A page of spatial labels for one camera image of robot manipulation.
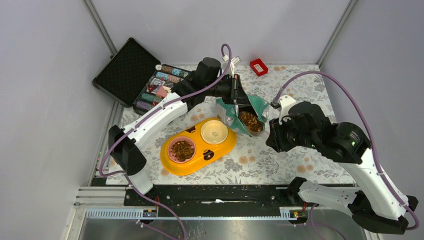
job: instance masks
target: pink bowl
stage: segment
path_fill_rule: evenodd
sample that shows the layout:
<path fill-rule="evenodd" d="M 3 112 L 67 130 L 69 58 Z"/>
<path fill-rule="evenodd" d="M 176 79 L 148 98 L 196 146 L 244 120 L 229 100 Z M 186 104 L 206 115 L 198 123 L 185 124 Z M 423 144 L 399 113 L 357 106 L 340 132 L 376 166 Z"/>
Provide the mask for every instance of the pink bowl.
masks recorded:
<path fill-rule="evenodd" d="M 187 141 L 187 142 L 189 142 L 190 143 L 190 145 L 191 145 L 191 147 L 194 149 L 194 153 L 193 153 L 193 156 L 191 156 L 189 159 L 186 159 L 185 161 L 178 161 L 176 158 L 175 158 L 175 156 L 174 156 L 174 154 L 172 153 L 172 146 L 176 143 L 176 142 L 178 142 L 178 141 Z M 193 140 L 191 140 L 190 138 L 188 138 L 188 137 L 186 137 L 186 136 L 179 136 L 179 137 L 176 137 L 176 138 L 174 138 L 170 143 L 169 143 L 169 145 L 168 145 L 168 156 L 169 156 L 169 158 L 174 162 L 174 163 L 177 163 L 177 164 L 184 164 L 184 163 L 187 163 L 188 161 L 190 161 L 191 159 L 193 159 L 193 157 L 195 156 L 195 154 L 196 154 L 196 145 L 195 145 L 195 142 L 193 141 Z"/>

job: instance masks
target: green bag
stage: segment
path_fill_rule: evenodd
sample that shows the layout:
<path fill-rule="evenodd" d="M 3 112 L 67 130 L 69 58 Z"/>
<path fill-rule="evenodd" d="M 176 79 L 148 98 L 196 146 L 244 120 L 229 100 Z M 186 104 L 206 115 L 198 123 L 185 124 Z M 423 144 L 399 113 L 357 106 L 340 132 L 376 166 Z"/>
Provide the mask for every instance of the green bag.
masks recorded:
<path fill-rule="evenodd" d="M 268 121 L 269 114 L 269 102 L 265 101 L 256 95 L 247 95 L 250 100 L 252 107 L 255 109 L 258 119 L 262 123 L 266 124 Z M 224 104 L 221 98 L 216 100 L 216 112 L 218 113 L 221 121 L 227 125 L 231 130 L 239 134 L 250 135 L 245 125 L 238 118 L 238 112 L 236 112 L 236 106 L 233 104 Z"/>

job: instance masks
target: yellow tray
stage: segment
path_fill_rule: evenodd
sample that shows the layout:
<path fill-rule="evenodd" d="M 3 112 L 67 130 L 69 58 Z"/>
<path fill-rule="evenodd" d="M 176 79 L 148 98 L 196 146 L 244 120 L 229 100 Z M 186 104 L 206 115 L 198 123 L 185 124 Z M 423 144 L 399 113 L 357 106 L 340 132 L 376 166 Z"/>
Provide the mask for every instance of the yellow tray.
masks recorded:
<path fill-rule="evenodd" d="M 220 144 L 212 145 L 203 140 L 200 130 L 203 124 L 210 120 L 220 121 L 218 117 L 207 118 L 166 140 L 160 149 L 160 161 L 168 172 L 178 176 L 189 175 L 231 152 L 237 141 L 237 134 L 231 129 L 228 129 L 227 138 Z M 177 137 L 188 137 L 193 140 L 196 145 L 194 157 L 188 162 L 177 163 L 172 161 L 168 156 L 168 146 L 170 142 Z"/>

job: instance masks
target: red box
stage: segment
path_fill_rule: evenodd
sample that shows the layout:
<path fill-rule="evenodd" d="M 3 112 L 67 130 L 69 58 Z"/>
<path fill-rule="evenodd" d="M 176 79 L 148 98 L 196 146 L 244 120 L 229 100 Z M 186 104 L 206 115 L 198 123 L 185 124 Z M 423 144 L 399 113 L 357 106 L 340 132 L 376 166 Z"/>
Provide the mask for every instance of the red box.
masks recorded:
<path fill-rule="evenodd" d="M 251 61 L 250 67 L 258 77 L 268 73 L 268 67 L 262 62 L 260 58 Z"/>

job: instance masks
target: table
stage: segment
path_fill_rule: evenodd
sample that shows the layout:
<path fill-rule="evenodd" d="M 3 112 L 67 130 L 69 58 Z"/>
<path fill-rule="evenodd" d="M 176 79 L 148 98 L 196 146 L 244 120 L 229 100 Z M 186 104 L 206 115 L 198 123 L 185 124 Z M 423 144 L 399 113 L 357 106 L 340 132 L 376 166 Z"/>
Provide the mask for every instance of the table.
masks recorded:
<path fill-rule="evenodd" d="M 267 64 L 269 71 L 256 76 L 247 65 L 237 66 L 235 73 L 240 75 L 247 94 L 258 95 L 270 102 L 280 87 L 294 75 L 305 71 L 319 71 L 317 65 Z M 196 66 L 178 66 L 195 70 Z M 332 122 L 336 121 L 333 108 L 323 79 L 317 74 L 309 74 L 292 82 L 283 94 L 292 96 L 297 102 L 308 101 L 318 104 Z M 279 112 L 270 107 L 269 119 L 277 118 Z M 186 175 L 177 176 L 164 169 L 159 158 L 162 144 L 169 137 L 187 129 L 206 118 L 216 117 L 215 98 L 206 97 L 188 113 L 176 118 L 162 129 L 152 141 L 146 144 L 142 153 L 147 159 L 145 168 L 155 185 L 225 185 L 225 184 L 288 184 L 295 176 L 303 177 L 318 184 L 351 184 L 353 178 L 337 163 L 322 157 L 314 149 L 296 147 L 289 152 L 275 152 L 265 145 L 269 124 L 260 137 L 237 135 L 237 144 L 227 155 L 215 162 Z M 132 123 L 140 116 L 132 108 L 124 110 L 120 126 Z M 109 172 L 121 170 L 113 160 Z M 128 184 L 122 174 L 108 177 L 108 185 Z"/>

